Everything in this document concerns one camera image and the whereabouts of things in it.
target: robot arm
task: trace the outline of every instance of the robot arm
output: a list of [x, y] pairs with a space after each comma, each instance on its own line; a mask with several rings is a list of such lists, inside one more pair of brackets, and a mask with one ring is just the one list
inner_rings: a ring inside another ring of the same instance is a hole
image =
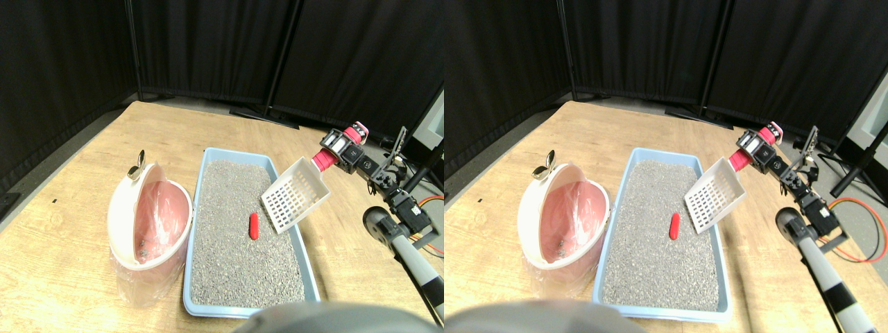
[[[824, 253], [833, 250], [846, 240], [847, 235], [826, 202], [798, 176], [798, 172], [805, 166], [805, 161], [813, 151], [817, 139], [817, 127], [812, 129], [807, 142], [802, 146], [802, 156], [792, 164], [786, 164], [772, 146], [781, 139], [782, 134], [783, 131], [776, 123], [768, 124], [759, 132], [746, 130], [737, 140], [740, 149], [731, 156], [731, 164], [736, 171], [751, 164], [759, 172], [777, 178], [781, 188], [792, 194], [801, 212], [790, 207], [780, 210], [776, 217], [777, 227], [783, 237], [792, 242], [802, 254], [802, 262], [808, 267], [817, 284], [836, 328], [845, 332], [875, 332], [876, 329], [857, 304], [854, 295], [824, 256]], [[808, 217], [810, 225], [805, 223], [803, 215]], [[842, 234], [818, 247], [814, 241], [828, 235], [836, 228], [842, 230]]]
[[[367, 128], [361, 123], [355, 123], [345, 131], [330, 130], [321, 140], [322, 150], [313, 161], [321, 170], [335, 164], [349, 174], [358, 172], [364, 180], [367, 180], [371, 194], [379, 193], [383, 196], [383, 200], [389, 206], [388, 211], [400, 222], [396, 222], [386, 209], [372, 207], [364, 212], [364, 227], [373, 238], [392, 251], [395, 260], [404, 267], [428, 307], [429, 313], [440, 326], [444, 316], [444, 280], [418, 251], [440, 235], [439, 227], [432, 223], [428, 214], [419, 207], [409, 191], [400, 187], [396, 175], [389, 170], [393, 158], [400, 152], [400, 145], [407, 130], [401, 128], [392, 153], [382, 162], [365, 154], [361, 146], [368, 133]], [[413, 177], [422, 177], [422, 175], [417, 174]], [[411, 244], [408, 237], [422, 232], [428, 226], [432, 226], [432, 231]]]

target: black cable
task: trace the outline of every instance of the black cable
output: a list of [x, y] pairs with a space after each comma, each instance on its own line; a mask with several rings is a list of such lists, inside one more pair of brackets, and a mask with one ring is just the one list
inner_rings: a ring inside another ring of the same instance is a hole
[[[881, 232], [882, 228], [879, 227], [879, 220], [876, 219], [876, 217], [873, 217], [873, 213], [871, 211], [867, 210], [866, 207], [863, 207], [863, 206], [861, 206], [861, 207], [864, 210], [866, 210], [867, 213], [869, 213], [869, 216], [873, 218], [873, 223], [876, 225], [876, 248], [873, 249], [873, 253], [870, 254], [866, 259], [866, 260], [872, 260], [873, 258], [876, 257], [876, 254], [879, 252], [879, 249], [881, 249], [881, 248], [879, 248], [879, 243], [882, 242], [882, 232]], [[841, 254], [839, 254], [839, 252], [836, 249], [833, 249], [832, 252], [835, 253], [839, 258], [841, 258], [844, 261], [852, 262], [852, 263], [856, 263], [856, 264], [864, 264], [864, 263], [861, 263], [860, 261], [854, 261], [849, 258], [845, 258]]]

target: white wall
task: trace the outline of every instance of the white wall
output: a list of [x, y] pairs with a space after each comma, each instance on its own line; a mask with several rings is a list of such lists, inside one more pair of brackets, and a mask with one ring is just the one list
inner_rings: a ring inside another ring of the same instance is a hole
[[[888, 123], [888, 75], [882, 78], [882, 82], [876, 88], [876, 93], [863, 108], [860, 118], [854, 123], [848, 132], [848, 139], [854, 141], [857, 146], [866, 149], [876, 138], [879, 130]], [[888, 138], [882, 142], [876, 150], [876, 161], [888, 166]]]

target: tripod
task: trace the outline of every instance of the tripod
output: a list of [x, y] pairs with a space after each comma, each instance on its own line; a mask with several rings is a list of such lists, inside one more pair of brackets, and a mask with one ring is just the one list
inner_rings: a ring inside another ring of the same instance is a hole
[[842, 178], [842, 180], [839, 180], [838, 184], [833, 187], [832, 191], [829, 191], [832, 196], [837, 198], [839, 197], [839, 195], [842, 195], [842, 192], [851, 184], [851, 182], [854, 181], [855, 178], [860, 176], [861, 178], [863, 178], [864, 183], [869, 186], [869, 188], [872, 188], [873, 192], [878, 195], [879, 200], [882, 201], [882, 204], [886, 204], [884, 195], [882, 195], [882, 192], [879, 191], [878, 188], [876, 188], [876, 183], [873, 183], [873, 180], [870, 179], [869, 176], [867, 176], [867, 172], [863, 170], [869, 165], [870, 162], [873, 161], [873, 157], [876, 156], [876, 149], [879, 148], [880, 144], [882, 144], [882, 140], [885, 139], [886, 135], [888, 135], [888, 123], [882, 126], [882, 130], [880, 130], [878, 135], [876, 135], [876, 139], [873, 140], [873, 143], [869, 144], [867, 150], [863, 152], [863, 156], [854, 165], [842, 161], [834, 156], [818, 154], [818, 156], [820, 156], [822, 159], [836, 161], [845, 167], [851, 168], [850, 170], [848, 170], [848, 174], [844, 175], [844, 178]]

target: metal stand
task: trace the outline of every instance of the metal stand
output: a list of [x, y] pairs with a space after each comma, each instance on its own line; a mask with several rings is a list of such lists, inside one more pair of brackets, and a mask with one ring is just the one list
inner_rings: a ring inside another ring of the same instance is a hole
[[869, 165], [869, 163], [873, 161], [873, 158], [876, 157], [876, 149], [878, 149], [879, 145], [882, 144], [882, 140], [885, 139], [885, 136], [888, 136], [888, 123], [886, 123], [885, 125], [882, 126], [882, 130], [880, 130], [878, 135], [876, 135], [876, 138], [873, 139], [873, 143], [869, 144], [869, 147], [867, 147], [867, 150], [865, 150], [863, 152], [863, 156], [854, 165], [851, 165], [848, 162], [842, 161], [830, 154], [819, 154], [818, 155], [822, 159], [835, 161], [835, 162], [842, 164], [845, 167], [851, 168], [848, 170], [848, 174], [844, 175], [842, 180], [839, 180], [838, 184], [836, 184], [836, 186], [833, 187], [833, 189], [831, 191], [829, 191], [829, 193], [832, 194], [832, 196], [837, 198], [837, 197], [839, 197], [839, 195], [842, 195], [842, 192], [851, 184], [851, 182], [854, 181], [855, 178], [860, 176], [861, 178], [863, 178], [864, 183], [867, 186], [869, 186], [869, 188], [873, 189], [873, 192], [876, 193], [876, 195], [879, 197], [879, 200], [882, 201], [882, 204], [883, 205], [886, 204], [885, 197], [884, 197], [884, 195], [882, 195], [882, 192], [879, 191], [879, 189], [876, 187], [876, 183], [874, 183], [873, 180], [870, 179], [869, 176], [867, 176], [867, 172], [865, 172], [863, 170], [863, 169], [866, 169], [867, 166]]
[[231, 110], [228, 111], [228, 114], [239, 115], [239, 116], [242, 116], [245, 118], [250, 118], [250, 119], [258, 119], [258, 120], [266, 121], [269, 123], [277, 123], [279, 125], [287, 126], [287, 127], [294, 128], [297, 130], [299, 129], [299, 124], [293, 123], [293, 122], [288, 122], [283, 119], [274, 118], [270, 115], [267, 115], [267, 111], [269, 111], [269, 110], [266, 109], [266, 113], [263, 114], [263, 113], [259, 113], [258, 111], [252, 110], [247, 107], [232, 106]]
[[687, 105], [681, 105], [679, 107], [668, 105], [666, 106], [666, 115], [674, 115], [676, 117], [691, 119], [698, 122], [716, 125], [718, 127], [724, 127], [728, 130], [733, 130], [733, 126], [730, 123], [725, 123], [720, 120], [716, 120], [715, 118], [707, 117], [706, 107], [697, 107], [697, 110], [693, 110], [693, 108], [694, 107], [690, 107]]
[[567, 38], [567, 17], [564, 12], [564, 0], [558, 0], [556, 3], [558, 5], [558, 16], [561, 20], [561, 35], [564, 37], [564, 49], [567, 55], [567, 72], [570, 75], [570, 96], [571, 99], [579, 101], [579, 97], [576, 94], [576, 83], [574, 81], [574, 60], [573, 57], [570, 56], [570, 39]]
[[299, 14], [302, 12], [302, 3], [304, 1], [298, 1], [296, 6], [293, 8], [293, 13], [289, 17], [289, 25], [287, 26], [287, 34], [283, 39], [283, 46], [281, 50], [278, 52], [278, 63], [274, 69], [274, 77], [272, 78], [272, 85], [268, 89], [268, 97], [266, 98], [265, 109], [262, 111], [262, 118], [255, 118], [261, 120], [267, 120], [272, 123], [277, 123], [275, 121], [269, 120], [267, 117], [269, 113], [271, 113], [272, 104], [274, 103], [274, 95], [277, 94], [278, 84], [281, 81], [281, 74], [283, 72], [284, 64], [287, 62], [287, 55], [289, 54], [290, 43], [293, 40], [293, 35], [296, 34], [296, 26], [299, 22]]
[[710, 59], [710, 70], [706, 74], [706, 84], [703, 86], [703, 97], [700, 100], [700, 106], [666, 107], [666, 115], [674, 115], [685, 119], [693, 119], [704, 123], [710, 123], [719, 127], [724, 127], [728, 130], [733, 130], [733, 126], [731, 126], [731, 124], [721, 122], [719, 120], [706, 116], [706, 111], [708, 111], [707, 105], [710, 102], [710, 93], [712, 90], [712, 78], [715, 77], [716, 74], [716, 66], [718, 65], [718, 58], [721, 57], [722, 46], [725, 41], [725, 34], [727, 34], [727, 25], [731, 20], [732, 10], [733, 0], [727, 0], [727, 2], [725, 3], [725, 10], [722, 11], [721, 22], [718, 24], [718, 35], [716, 35], [716, 44], [712, 50], [712, 59]]
[[139, 64], [139, 48], [136, 46], [136, 21], [132, 16], [132, 0], [126, 0], [126, 18], [130, 23], [130, 44], [132, 44], [132, 58], [136, 63], [136, 93], [139, 95], [139, 101], [145, 100], [142, 94], [142, 67]]
[[593, 100], [599, 99], [609, 99], [610, 96], [598, 95], [595, 94], [591, 98], [588, 99], [580, 99], [580, 95], [576, 92], [576, 79], [574, 76], [576, 75], [575, 67], [574, 67], [574, 57], [571, 56], [570, 51], [570, 38], [567, 37], [567, 14], [564, 9], [564, 0], [558, 0], [556, 3], [558, 5], [558, 15], [561, 20], [561, 35], [564, 37], [564, 50], [567, 55], [567, 73], [570, 76], [570, 97], [571, 100], [575, 100], [581, 103], [591, 102]]
[[0, 220], [6, 217], [6, 212], [12, 210], [12, 206], [15, 204], [21, 193], [18, 192], [9, 192], [3, 195], [0, 195]]

